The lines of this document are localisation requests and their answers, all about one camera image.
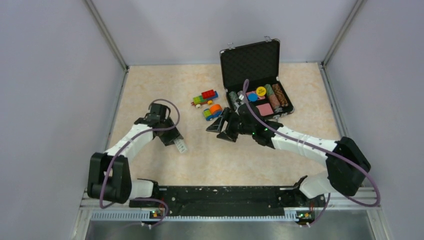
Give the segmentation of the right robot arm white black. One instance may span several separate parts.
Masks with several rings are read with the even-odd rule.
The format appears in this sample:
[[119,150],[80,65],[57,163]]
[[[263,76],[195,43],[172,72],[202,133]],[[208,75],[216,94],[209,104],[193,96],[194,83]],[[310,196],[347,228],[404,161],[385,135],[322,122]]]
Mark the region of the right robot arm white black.
[[261,146],[296,153],[324,166],[325,171],[302,177],[294,185],[293,200],[299,206],[307,206],[313,198],[326,193],[355,196],[371,169],[351,138],[331,140],[296,132],[280,122],[264,119],[250,103],[236,111],[224,108],[206,131],[229,142],[249,135]]

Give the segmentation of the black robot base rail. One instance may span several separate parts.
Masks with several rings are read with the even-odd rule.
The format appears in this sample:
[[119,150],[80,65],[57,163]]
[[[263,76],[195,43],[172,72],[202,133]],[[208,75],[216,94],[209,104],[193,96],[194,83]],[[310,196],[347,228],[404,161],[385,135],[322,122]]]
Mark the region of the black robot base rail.
[[312,222],[326,200],[285,186],[159,186],[152,199],[132,198],[129,207],[150,210],[150,220]]

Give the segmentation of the white remote control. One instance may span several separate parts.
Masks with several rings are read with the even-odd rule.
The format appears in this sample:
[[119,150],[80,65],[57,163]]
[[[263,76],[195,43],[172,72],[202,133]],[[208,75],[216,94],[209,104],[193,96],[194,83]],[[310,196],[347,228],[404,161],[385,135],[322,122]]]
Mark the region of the white remote control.
[[177,150],[178,150],[181,154],[186,153],[186,152],[188,151],[188,147],[187,147],[187,145],[186,145],[186,143],[185,143],[184,139],[176,139],[176,140],[174,140],[173,142],[174,142],[174,144],[175,144],[175,146],[176,146]]

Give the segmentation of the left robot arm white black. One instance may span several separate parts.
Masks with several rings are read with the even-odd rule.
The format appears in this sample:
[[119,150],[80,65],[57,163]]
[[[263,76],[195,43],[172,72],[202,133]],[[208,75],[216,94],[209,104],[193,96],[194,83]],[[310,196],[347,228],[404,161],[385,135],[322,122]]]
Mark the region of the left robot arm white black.
[[99,200],[100,208],[132,199],[141,199],[149,207],[160,202],[157,184],[147,179],[132,180],[130,164],[155,138],[165,146],[176,146],[180,153],[188,150],[177,129],[178,122],[171,118],[171,109],[176,105],[168,100],[166,104],[161,102],[161,99],[151,102],[146,115],[138,118],[122,139],[91,156],[86,192],[90,198]]

